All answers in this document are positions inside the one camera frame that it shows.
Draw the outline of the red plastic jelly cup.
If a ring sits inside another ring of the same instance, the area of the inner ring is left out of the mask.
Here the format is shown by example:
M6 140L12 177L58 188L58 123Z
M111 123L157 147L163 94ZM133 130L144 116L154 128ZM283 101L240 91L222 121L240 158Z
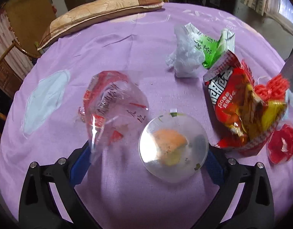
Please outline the red plastic jelly cup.
M266 145L272 164L287 163L293 157L293 123L281 121Z

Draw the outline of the red snack wrapper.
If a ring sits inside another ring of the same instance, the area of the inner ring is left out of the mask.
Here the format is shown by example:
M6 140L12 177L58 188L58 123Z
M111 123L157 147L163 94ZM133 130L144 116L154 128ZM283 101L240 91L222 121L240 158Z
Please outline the red snack wrapper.
M216 118L228 130L216 147L257 155L283 117L287 103L263 101L249 66L231 51L224 53L203 77Z

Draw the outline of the clear round plastic lid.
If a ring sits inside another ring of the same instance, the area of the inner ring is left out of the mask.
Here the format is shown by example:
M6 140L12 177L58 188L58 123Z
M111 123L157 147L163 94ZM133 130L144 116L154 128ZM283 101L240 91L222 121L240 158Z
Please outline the clear round plastic lid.
M144 167L170 183L194 175L205 163L209 142L205 129L193 117L171 110L152 119L139 139Z

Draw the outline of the red foam fruit net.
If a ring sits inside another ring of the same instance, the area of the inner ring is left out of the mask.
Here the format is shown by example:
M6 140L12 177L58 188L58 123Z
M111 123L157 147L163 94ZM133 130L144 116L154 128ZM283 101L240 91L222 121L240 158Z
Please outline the red foam fruit net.
M278 74L270 79L265 85L256 85L254 91L263 101L283 101L285 100L286 91L289 87L290 82L288 79L285 79L281 74Z

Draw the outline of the clear red printed plastic bag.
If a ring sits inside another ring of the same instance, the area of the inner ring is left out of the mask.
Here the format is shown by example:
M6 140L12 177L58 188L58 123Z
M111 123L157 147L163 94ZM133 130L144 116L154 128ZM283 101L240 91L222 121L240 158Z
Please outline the clear red printed plastic bag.
M149 102L139 88L140 71L102 71L94 75L79 108L85 123L91 155L95 162L103 150L122 145L147 120Z

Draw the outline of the white plastic bag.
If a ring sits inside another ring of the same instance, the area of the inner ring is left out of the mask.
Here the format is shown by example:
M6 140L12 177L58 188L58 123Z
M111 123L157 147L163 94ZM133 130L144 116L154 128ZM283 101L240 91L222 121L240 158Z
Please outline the white plastic bag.
M202 47L195 42L196 37L200 36L200 30L187 23L175 26L174 33L176 49L167 57L166 65L174 70L177 78L196 78L206 59Z

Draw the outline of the green white snack packet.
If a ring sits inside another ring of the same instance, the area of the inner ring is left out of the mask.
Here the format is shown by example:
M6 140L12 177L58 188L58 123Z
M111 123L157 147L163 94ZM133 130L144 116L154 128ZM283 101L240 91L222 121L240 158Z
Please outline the green white snack packet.
M209 69L227 50L235 52L235 33L227 28L221 32L219 40L215 40L210 36L202 33L193 24L188 23L185 25L190 37L195 42L197 50L202 51L205 55L203 67Z

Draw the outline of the pink floral curtain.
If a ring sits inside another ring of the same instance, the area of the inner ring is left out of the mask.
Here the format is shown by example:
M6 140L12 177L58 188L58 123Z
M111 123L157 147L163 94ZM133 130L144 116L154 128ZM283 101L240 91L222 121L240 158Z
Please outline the pink floral curtain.
M0 9L0 57L12 45L13 40L17 41L17 37L10 25L7 13L4 9ZM33 68L28 56L20 52L16 47L11 49L5 60L21 79L25 79Z

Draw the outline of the brown gold pillow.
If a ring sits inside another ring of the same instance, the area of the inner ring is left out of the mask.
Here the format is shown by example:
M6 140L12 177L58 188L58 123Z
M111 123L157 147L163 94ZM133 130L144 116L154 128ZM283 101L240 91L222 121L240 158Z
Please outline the brown gold pillow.
M160 0L96 0L80 5L51 22L39 42L38 50L93 24L159 10L163 5Z

